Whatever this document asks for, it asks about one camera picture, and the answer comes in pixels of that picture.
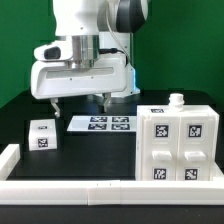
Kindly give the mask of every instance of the black table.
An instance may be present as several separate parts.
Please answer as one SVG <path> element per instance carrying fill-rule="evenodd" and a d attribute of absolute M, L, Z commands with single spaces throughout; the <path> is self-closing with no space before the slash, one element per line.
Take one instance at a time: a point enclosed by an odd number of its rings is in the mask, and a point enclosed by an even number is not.
<path fill-rule="evenodd" d="M 104 115 L 135 116 L 137 105 L 167 105 L 170 93 L 142 91 L 138 99 L 111 104 Z M 223 113 L 203 92 L 181 93 L 186 105 L 210 105 L 221 115 L 216 162 L 224 168 Z M 61 99 L 59 106 L 59 147 L 44 152 L 29 152 L 28 133 L 30 120 L 55 118 L 49 100 L 25 91 L 0 109 L 0 150 L 21 144 L 9 180 L 134 180 L 135 133 L 68 133 L 73 115 L 100 115 L 98 103 L 80 96 Z M 223 212 L 224 206 L 0 206 L 3 223 L 223 223 Z"/>

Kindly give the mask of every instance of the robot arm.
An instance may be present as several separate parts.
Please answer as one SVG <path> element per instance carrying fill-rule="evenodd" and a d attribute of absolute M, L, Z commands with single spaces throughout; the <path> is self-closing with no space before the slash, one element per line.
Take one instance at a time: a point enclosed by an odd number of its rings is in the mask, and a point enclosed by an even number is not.
<path fill-rule="evenodd" d="M 134 83 L 127 81 L 134 73 L 131 65 L 126 65 L 128 53 L 125 50 L 126 55 L 119 53 L 119 49 L 116 54 L 100 55 L 100 49 L 113 45 L 114 32 L 126 35 L 124 48 L 128 48 L 130 33 L 136 32 L 147 19 L 148 2 L 53 0 L 59 40 L 34 51 L 37 62 L 31 73 L 32 95 L 55 102 L 59 97 L 133 92 L 127 88 L 129 83 Z M 111 44 L 108 40 L 102 43 L 105 38 L 100 36 L 105 32 L 109 34 L 106 39 L 110 39 Z"/>

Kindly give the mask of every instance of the white container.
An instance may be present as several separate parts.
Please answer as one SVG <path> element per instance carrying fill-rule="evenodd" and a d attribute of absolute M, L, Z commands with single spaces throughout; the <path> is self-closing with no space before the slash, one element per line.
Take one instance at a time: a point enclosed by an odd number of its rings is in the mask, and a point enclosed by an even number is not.
<path fill-rule="evenodd" d="M 138 106 L 137 180 L 212 180 L 219 115 L 209 106 Z"/>

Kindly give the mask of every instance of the green wall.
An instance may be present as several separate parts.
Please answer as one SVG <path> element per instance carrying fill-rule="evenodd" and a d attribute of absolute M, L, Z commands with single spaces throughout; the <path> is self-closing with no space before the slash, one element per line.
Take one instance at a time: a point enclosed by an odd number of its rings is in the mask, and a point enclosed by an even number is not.
<path fill-rule="evenodd" d="M 138 86 L 207 92 L 224 108 L 224 1 L 154 0 L 135 35 Z"/>
<path fill-rule="evenodd" d="M 29 88 L 33 50 L 54 38 L 50 4 L 0 0 L 0 107 Z"/>
<path fill-rule="evenodd" d="M 137 84 L 201 90 L 224 108 L 224 1 L 153 0 L 135 34 Z M 0 106 L 29 88 L 33 50 L 54 40 L 51 0 L 0 1 Z"/>

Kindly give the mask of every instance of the white cube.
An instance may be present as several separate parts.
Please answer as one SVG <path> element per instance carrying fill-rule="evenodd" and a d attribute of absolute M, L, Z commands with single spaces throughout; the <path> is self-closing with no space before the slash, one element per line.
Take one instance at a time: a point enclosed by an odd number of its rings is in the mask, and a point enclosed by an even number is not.
<path fill-rule="evenodd" d="M 29 131 L 29 150 L 57 149 L 55 120 L 32 120 Z"/>

